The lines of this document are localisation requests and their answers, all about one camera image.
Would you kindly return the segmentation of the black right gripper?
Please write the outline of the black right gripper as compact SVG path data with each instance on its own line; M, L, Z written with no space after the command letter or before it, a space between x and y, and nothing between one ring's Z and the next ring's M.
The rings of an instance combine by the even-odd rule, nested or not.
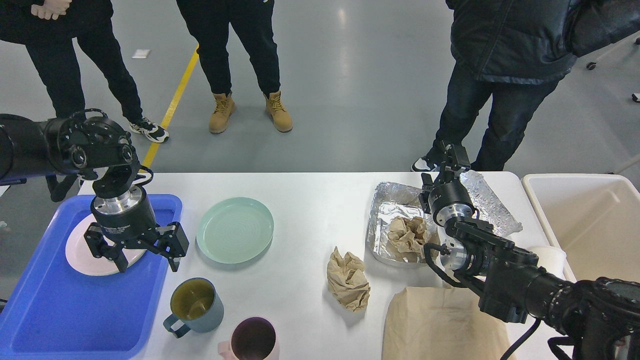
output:
M432 216L440 227L450 219L471 218L475 212L469 193L462 185L460 176L471 170L466 148L451 142L441 142L444 159L439 164L435 180L429 173L421 173L422 193L419 201L423 212Z

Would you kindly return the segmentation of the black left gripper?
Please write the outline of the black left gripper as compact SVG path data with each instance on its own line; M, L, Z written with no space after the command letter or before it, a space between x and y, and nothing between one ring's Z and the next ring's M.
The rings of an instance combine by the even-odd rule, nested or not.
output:
M172 272L178 271L181 258L188 252L189 239L178 221L158 227L147 192L142 187L132 186L115 198L96 196L91 203L91 212L97 223L90 223L83 237L95 258L107 258L124 273L129 261L123 249L146 248L154 255L165 257ZM108 244L104 235L114 244Z

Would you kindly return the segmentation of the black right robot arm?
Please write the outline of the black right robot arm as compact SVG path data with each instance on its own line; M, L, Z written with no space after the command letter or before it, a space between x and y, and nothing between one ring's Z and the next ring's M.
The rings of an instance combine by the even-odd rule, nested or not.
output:
M439 174L422 175L420 203L445 231L442 244L423 246L426 264L447 284L470 289L479 309L507 323L534 324L510 346L507 359L544 322L559 333L547 344L559 360L637 360L637 282L601 276L570 282L538 266L538 256L493 232L479 218L460 175L471 165L464 146L442 142ZM563 351L572 346L571 356Z

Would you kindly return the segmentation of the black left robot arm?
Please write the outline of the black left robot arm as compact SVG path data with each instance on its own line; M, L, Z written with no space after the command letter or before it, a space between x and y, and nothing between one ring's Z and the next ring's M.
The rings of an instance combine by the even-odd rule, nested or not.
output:
M131 135L107 114L94 109L66 118L32 121L1 116L1 184L18 185L44 177L54 202L60 202L77 178L93 183L92 223L84 239L95 258L129 266L124 249L144 249L167 258L178 271L189 240L178 221L160 226L142 183L143 166Z

